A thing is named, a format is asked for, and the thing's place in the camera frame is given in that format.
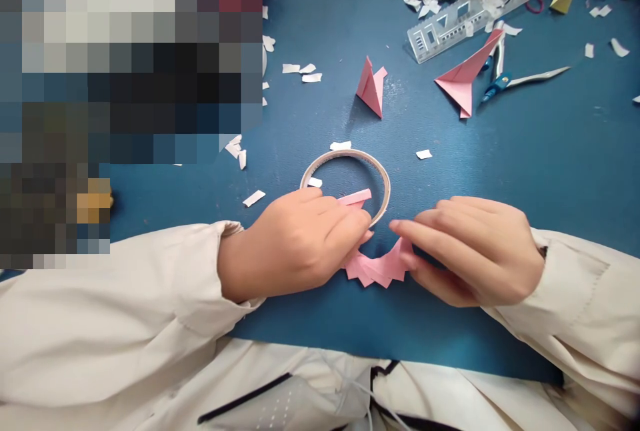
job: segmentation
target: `right hand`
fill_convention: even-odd
[[[518,304],[542,278],[545,260],[527,216],[510,205],[456,196],[389,227],[448,268],[400,256],[414,280],[452,306]]]

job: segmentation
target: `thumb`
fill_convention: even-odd
[[[420,286],[445,303],[456,308],[480,306],[467,285],[449,270],[440,270],[415,254],[402,253],[400,260]]]

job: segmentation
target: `transparent ruler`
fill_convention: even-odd
[[[423,63],[529,0],[459,0],[407,31]]]

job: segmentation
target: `white jacket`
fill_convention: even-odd
[[[635,415],[640,260],[534,230],[548,247],[541,283],[522,304],[486,311],[564,371],[561,390],[224,338],[261,304],[221,296],[219,241],[241,229],[153,232],[84,268],[68,257],[67,269],[0,283],[0,429],[356,430],[369,419],[400,429],[391,409],[420,429],[449,428],[416,418],[460,430],[608,430]]]

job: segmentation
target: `pink origami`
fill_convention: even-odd
[[[436,84],[442,87],[443,91],[460,105],[460,119],[471,117],[471,112],[473,111],[473,80],[480,72],[493,48],[502,38],[503,33],[502,29],[494,30],[478,52],[435,80]]]
[[[376,74],[373,73],[373,65],[367,56],[365,66],[362,69],[358,90],[356,96],[362,99],[380,119],[382,119],[382,89],[383,81],[387,75],[384,67],[378,69]]]

